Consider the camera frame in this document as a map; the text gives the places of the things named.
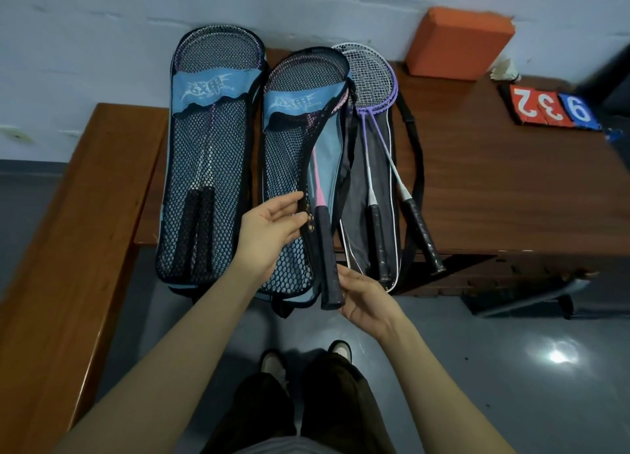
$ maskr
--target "white shoe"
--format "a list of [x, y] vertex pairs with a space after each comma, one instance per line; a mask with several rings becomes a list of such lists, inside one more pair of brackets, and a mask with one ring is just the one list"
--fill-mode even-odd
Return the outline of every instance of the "white shoe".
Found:
[[341, 339], [333, 341], [333, 344], [328, 348], [328, 353], [336, 353], [352, 364], [352, 350], [350, 349], [350, 345]]
[[269, 373], [280, 383], [280, 386], [288, 394], [287, 370], [282, 358], [277, 351], [269, 350], [263, 354], [260, 360], [260, 372]]

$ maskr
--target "white wall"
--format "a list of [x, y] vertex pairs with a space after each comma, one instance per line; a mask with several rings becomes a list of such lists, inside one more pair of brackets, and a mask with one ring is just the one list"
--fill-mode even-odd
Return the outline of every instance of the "white wall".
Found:
[[396, 60], [432, 5], [513, 15], [505, 54], [571, 82], [630, 42], [627, 0], [0, 0], [0, 126], [33, 139], [0, 135], [0, 158], [67, 161], [97, 102], [167, 106], [170, 57], [196, 26], [289, 49], [360, 41]]

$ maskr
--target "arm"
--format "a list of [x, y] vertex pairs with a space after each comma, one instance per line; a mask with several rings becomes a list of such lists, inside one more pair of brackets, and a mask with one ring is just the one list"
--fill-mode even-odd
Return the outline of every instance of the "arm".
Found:
[[299, 237], [303, 194], [276, 197], [242, 218], [224, 275], [62, 439], [55, 453], [170, 452], [197, 407], [227, 341], [282, 247]]
[[373, 336], [391, 363], [429, 454], [514, 454], [431, 353], [418, 330], [376, 281], [338, 266], [342, 315]]

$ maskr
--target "shiny floor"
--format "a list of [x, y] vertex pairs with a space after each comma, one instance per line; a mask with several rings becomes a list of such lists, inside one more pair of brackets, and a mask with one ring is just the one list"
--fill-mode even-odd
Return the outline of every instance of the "shiny floor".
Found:
[[[191, 306], [156, 280], [153, 257], [153, 250], [140, 253], [99, 395]], [[597, 284], [589, 290], [598, 290]], [[517, 452], [630, 451], [630, 322], [477, 319], [455, 298], [398, 300], [453, 379]], [[326, 349], [335, 339], [350, 343], [355, 365], [374, 391], [398, 452], [422, 452], [396, 377], [371, 338], [335, 312], [314, 306], [282, 320], [258, 300], [234, 331], [176, 452], [199, 452], [229, 407], [236, 386], [256, 371], [266, 348], [287, 354], [289, 374], [296, 379], [295, 371], [309, 352]], [[293, 383], [292, 390], [298, 389]], [[298, 402], [298, 425], [300, 415]]]

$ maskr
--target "black racket grip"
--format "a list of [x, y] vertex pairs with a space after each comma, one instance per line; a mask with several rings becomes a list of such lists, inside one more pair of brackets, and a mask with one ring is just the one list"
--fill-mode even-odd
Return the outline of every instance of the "black racket grip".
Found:
[[186, 280], [190, 274], [190, 263], [197, 231], [197, 218], [199, 216], [199, 202], [201, 191], [190, 189], [184, 199], [184, 209], [181, 211], [181, 221], [177, 232], [177, 243], [173, 254], [171, 273], [173, 277]]
[[366, 221], [373, 277], [378, 277], [378, 281], [383, 288], [389, 288], [392, 283], [392, 276], [389, 271], [388, 253], [385, 250], [381, 211], [378, 205], [367, 206]]
[[212, 274], [212, 226], [214, 223], [214, 187], [201, 189], [199, 222], [197, 224], [197, 256], [193, 275], [203, 277]]
[[442, 259], [435, 249], [427, 224], [422, 218], [420, 209], [414, 199], [407, 199], [403, 202], [403, 214], [407, 220], [407, 225], [411, 227], [413, 241], [420, 248], [427, 262], [433, 267], [433, 272], [440, 273], [445, 271], [444, 263], [442, 263]]
[[328, 207], [325, 205], [315, 207], [315, 227], [318, 231], [319, 252], [324, 271], [321, 309], [337, 310], [343, 306], [343, 295], [339, 286], [333, 235], [330, 230], [330, 216], [328, 215]]

